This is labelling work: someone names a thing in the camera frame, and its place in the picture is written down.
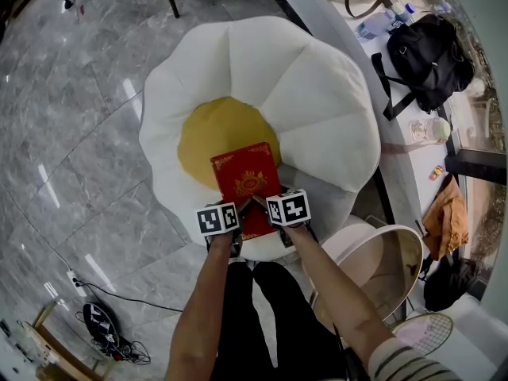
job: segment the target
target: black and white marker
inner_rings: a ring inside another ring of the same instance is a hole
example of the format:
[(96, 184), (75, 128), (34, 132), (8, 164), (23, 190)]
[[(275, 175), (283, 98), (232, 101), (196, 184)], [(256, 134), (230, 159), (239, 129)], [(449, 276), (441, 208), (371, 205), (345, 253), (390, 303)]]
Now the black and white marker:
[(272, 224), (293, 225), (310, 220), (309, 201), (303, 189), (270, 196), (266, 202)]
[(203, 236), (230, 232), (240, 227), (234, 203), (223, 203), (196, 210), (199, 231)]

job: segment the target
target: black backpack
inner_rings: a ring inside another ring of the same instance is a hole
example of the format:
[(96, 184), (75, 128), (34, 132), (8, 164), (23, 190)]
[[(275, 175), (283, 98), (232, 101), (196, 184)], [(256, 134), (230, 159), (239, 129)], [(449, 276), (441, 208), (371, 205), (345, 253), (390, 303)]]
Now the black backpack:
[[(433, 14), (396, 29), (387, 47), (395, 70), (402, 78), (385, 75), (380, 53), (372, 56), (372, 63), (390, 99), (383, 113), (388, 120), (397, 117), (414, 99), (430, 114), (453, 92), (468, 87), (475, 74), (472, 61), (457, 40), (455, 26)], [(389, 80), (411, 89), (411, 93), (395, 106), (391, 103)]]
[(433, 260), (431, 256), (424, 260), (420, 271), (424, 276), (420, 279), (425, 281), (423, 298), (426, 309), (433, 312), (448, 309), (476, 281), (479, 268), (475, 261), (459, 258), (457, 254), (441, 258), (439, 267), (428, 279)]

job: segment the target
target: power strip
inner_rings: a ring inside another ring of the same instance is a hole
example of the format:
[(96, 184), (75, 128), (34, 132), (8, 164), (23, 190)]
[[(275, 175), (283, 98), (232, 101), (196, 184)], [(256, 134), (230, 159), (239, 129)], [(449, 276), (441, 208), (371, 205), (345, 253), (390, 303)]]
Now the power strip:
[(87, 293), (85, 292), (85, 288), (78, 285), (78, 277), (76, 276), (74, 271), (67, 271), (67, 276), (71, 280), (71, 283), (72, 283), (72, 286), (74, 287), (74, 289), (76, 289), (76, 291), (78, 292), (78, 295), (83, 298), (86, 298)]

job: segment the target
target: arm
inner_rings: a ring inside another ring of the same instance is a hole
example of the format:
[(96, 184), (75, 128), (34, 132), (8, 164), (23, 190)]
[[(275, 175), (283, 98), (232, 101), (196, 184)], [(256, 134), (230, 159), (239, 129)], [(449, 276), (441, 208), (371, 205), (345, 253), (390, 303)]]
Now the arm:
[(374, 350), (394, 337), (360, 288), (335, 264), (304, 225), (284, 228), (302, 257), (339, 334), (367, 368)]
[(232, 234), (215, 236), (171, 342), (166, 380), (208, 380), (221, 334), (225, 278)]

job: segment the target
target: hand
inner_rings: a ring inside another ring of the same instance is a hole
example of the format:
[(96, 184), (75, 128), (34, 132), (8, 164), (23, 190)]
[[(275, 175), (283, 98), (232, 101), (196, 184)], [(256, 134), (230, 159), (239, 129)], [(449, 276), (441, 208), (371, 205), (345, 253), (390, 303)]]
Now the hand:
[(297, 237), (310, 237), (312, 239), (312, 235), (309, 233), (307, 226), (304, 224), (297, 225), (296, 227), (291, 227), (290, 225), (283, 227), (286, 234), (294, 240)]
[(230, 250), (232, 243), (233, 243), (233, 232), (218, 234), (218, 235), (212, 237), (212, 241), (210, 243), (210, 249), (212, 249), (212, 248), (227, 248), (228, 250)]

